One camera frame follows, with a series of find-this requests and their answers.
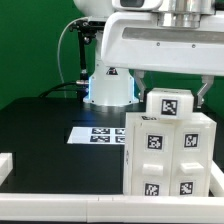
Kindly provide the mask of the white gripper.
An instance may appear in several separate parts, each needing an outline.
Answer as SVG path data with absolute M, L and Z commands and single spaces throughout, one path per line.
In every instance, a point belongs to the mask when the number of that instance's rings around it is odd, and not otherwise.
M 137 69 L 134 80 L 141 102 L 146 90 L 143 70 L 203 75 L 197 92 L 200 108 L 213 76 L 224 76 L 224 12 L 203 16 L 197 29 L 160 27 L 157 21 L 156 13 L 112 14 L 105 24 L 102 60 L 110 67 Z

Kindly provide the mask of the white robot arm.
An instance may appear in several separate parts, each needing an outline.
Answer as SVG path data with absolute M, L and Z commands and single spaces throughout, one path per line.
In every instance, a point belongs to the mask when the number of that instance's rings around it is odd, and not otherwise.
M 73 0 L 85 15 L 87 36 L 96 35 L 95 71 L 84 100 L 97 106 L 138 101 L 147 71 L 196 74 L 203 86 L 224 76 L 224 2 L 219 0 Z

